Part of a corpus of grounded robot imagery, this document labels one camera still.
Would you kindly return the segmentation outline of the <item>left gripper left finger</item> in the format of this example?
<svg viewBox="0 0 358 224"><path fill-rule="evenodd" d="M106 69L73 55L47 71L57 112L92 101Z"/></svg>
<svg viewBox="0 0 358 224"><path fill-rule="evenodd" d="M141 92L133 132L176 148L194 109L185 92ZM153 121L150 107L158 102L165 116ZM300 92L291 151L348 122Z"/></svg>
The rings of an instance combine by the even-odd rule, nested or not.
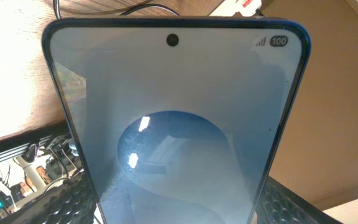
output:
<svg viewBox="0 0 358 224"><path fill-rule="evenodd" d="M80 173L3 218L0 224L92 224L95 210L90 183Z"/></svg>

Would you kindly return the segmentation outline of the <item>blue Galaxy smartphone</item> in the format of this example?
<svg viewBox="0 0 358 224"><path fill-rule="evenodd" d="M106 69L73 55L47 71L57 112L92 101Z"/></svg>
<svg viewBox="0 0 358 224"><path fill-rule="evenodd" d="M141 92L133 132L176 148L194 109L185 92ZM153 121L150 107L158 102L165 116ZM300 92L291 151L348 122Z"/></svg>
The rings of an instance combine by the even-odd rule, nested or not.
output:
<svg viewBox="0 0 358 224"><path fill-rule="evenodd" d="M60 19L42 50L106 223L250 223L310 57L272 18Z"/></svg>

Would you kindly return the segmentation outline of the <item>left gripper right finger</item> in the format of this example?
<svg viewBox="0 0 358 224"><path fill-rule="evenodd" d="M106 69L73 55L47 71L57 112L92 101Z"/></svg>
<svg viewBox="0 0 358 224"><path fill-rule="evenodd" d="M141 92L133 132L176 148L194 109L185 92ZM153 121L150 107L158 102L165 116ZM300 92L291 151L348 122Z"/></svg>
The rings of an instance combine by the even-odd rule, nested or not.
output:
<svg viewBox="0 0 358 224"><path fill-rule="evenodd" d="M271 177L255 211L257 224L341 224Z"/></svg>

